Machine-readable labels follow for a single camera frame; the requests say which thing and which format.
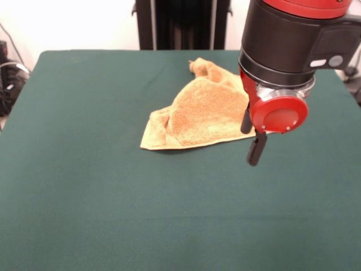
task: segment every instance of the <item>white wall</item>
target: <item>white wall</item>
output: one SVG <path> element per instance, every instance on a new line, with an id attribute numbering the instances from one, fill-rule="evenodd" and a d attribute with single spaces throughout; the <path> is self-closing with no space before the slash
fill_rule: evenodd
<path id="1" fill-rule="evenodd" d="M 228 16 L 227 50 L 240 49 L 249 1 L 232 0 L 234 16 Z M 130 15 L 135 0 L 1 2 L 0 22 L 13 36 L 30 68 L 45 50 L 139 50 L 137 16 Z M 361 14 L 360 1 L 354 0 L 350 10 Z M 0 38 L 6 39 L 2 31 Z M 16 59 L 11 45 L 8 47 L 10 57 Z"/>

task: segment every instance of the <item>black metal frame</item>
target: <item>black metal frame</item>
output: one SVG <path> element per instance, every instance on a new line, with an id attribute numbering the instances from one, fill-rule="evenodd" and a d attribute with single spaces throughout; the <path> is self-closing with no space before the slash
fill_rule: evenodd
<path id="1" fill-rule="evenodd" d="M 140 49 L 153 50 L 151 0 L 136 0 L 135 8 Z M 229 8 L 230 0 L 217 0 L 214 49 L 224 49 Z M 212 1 L 155 0 L 155 9 L 158 50 L 210 49 Z"/>
<path id="2" fill-rule="evenodd" d="M 136 0 L 138 34 L 141 50 L 153 50 L 152 13 L 150 0 Z"/>

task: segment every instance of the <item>yellow towel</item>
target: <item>yellow towel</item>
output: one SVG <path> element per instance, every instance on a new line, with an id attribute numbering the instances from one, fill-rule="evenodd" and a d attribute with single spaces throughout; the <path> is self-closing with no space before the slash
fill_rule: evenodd
<path id="1" fill-rule="evenodd" d="M 190 70 L 196 78 L 171 106 L 151 113 L 140 147 L 176 150 L 255 136 L 240 131 L 248 105 L 240 76 L 201 58 Z"/>

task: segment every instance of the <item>red robot arm segment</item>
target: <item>red robot arm segment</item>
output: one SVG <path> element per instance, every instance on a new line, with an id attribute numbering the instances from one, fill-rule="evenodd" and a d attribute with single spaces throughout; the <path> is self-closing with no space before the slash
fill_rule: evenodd
<path id="1" fill-rule="evenodd" d="M 312 18 L 333 19 L 346 14 L 352 0 L 263 0 L 266 4 L 289 14 Z"/>

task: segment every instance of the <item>cable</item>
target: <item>cable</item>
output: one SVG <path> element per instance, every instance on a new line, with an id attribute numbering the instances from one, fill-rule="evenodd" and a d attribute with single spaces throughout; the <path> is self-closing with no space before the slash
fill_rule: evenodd
<path id="1" fill-rule="evenodd" d="M 16 54 L 17 54 L 17 56 L 19 57 L 20 62 L 24 65 L 23 58 L 21 57 L 21 55 L 20 55 L 19 51 L 17 50 L 17 48 L 16 48 L 16 46 L 15 46 L 15 43 L 14 43 L 14 41 L 12 40 L 11 35 L 9 34 L 9 32 L 8 32 L 8 31 L 6 31 L 6 29 L 4 28 L 4 26 L 3 26 L 1 23 L 0 23 L 0 28 L 1 28 L 1 29 L 5 32 L 5 34 L 9 37 L 10 42 L 11 42 L 11 44 L 12 44 L 12 47 L 14 47 L 14 50 L 15 50 L 15 52 L 16 52 Z"/>
<path id="2" fill-rule="evenodd" d="M 17 68 L 19 68 L 20 70 L 26 72 L 27 74 L 31 73 L 31 71 L 27 67 L 25 67 L 24 64 L 21 64 L 21 63 L 16 62 L 16 61 L 10 61 L 10 62 L 2 63 L 0 65 L 0 69 L 3 68 L 3 67 L 9 66 L 9 65 L 15 65 Z"/>
<path id="3" fill-rule="evenodd" d="M 356 61 L 356 68 L 358 67 L 358 65 L 360 64 L 360 60 L 361 60 L 361 49 L 359 50 L 359 55 L 357 56 L 357 61 Z"/>
<path id="4" fill-rule="evenodd" d="M 356 65 L 355 66 L 353 66 L 353 65 L 347 66 L 343 70 L 344 75 L 346 76 L 344 83 L 349 83 L 359 73 L 359 70 L 357 69 L 357 67 L 360 64 L 360 61 L 361 61 L 361 49 L 359 50 L 359 53 L 357 56 Z"/>

